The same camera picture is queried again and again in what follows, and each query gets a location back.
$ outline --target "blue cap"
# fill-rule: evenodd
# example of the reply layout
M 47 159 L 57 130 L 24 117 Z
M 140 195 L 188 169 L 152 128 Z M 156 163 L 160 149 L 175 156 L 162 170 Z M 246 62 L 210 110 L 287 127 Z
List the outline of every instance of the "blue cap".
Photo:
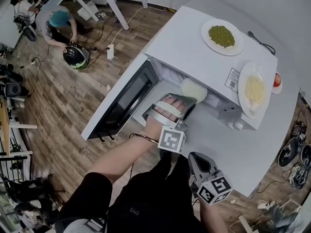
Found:
M 68 13 L 63 10 L 55 11 L 50 17 L 50 24 L 53 27 L 64 27 L 67 26 Z

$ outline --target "black t-shirt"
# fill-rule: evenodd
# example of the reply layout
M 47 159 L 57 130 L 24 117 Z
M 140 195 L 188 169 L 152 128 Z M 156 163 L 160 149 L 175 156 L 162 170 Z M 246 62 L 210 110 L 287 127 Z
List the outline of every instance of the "black t-shirt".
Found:
M 149 191 L 145 184 L 131 180 L 109 208 L 111 193 L 107 177 L 87 174 L 60 211 L 56 232 L 62 233 L 74 220 L 106 218 L 107 214 L 108 233 L 207 233 L 190 207 L 174 201 L 174 194 Z

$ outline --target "qr code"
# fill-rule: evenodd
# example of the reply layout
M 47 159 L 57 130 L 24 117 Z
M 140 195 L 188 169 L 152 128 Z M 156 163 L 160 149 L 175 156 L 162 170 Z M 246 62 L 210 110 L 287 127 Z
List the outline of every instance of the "qr code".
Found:
M 230 81 L 230 86 L 232 87 L 232 88 L 234 88 L 235 87 L 235 82 L 233 82 L 233 81 Z

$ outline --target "bracelet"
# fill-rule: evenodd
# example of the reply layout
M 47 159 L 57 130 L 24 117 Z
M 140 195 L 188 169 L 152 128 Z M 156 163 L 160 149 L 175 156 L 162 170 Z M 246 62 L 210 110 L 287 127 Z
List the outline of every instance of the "bracelet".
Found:
M 157 144 L 157 145 L 159 144 L 158 141 L 155 141 L 155 140 L 153 140 L 153 139 L 151 139 L 151 138 L 149 138 L 149 137 L 147 137 L 147 136 L 145 136 L 145 135 L 143 135 L 143 134 L 141 134 L 141 133 L 138 133 L 138 132 L 136 132 L 136 133 L 131 133 L 130 136 L 129 136 L 129 138 L 131 138 L 133 135 L 138 136 L 138 137 L 145 138 L 147 141 L 150 141 L 150 142 L 152 142 L 152 143 L 154 143 L 154 144 Z

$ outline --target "plate of yellow food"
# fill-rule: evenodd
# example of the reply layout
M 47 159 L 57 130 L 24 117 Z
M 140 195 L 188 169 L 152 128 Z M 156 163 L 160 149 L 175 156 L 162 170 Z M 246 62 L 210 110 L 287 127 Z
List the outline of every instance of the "plate of yellow food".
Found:
M 230 22 L 212 19 L 203 24 L 201 34 L 205 43 L 223 55 L 237 55 L 243 50 L 242 33 Z
M 245 115 L 255 119 L 267 106 L 267 89 L 257 63 L 247 63 L 239 77 L 238 95 Z

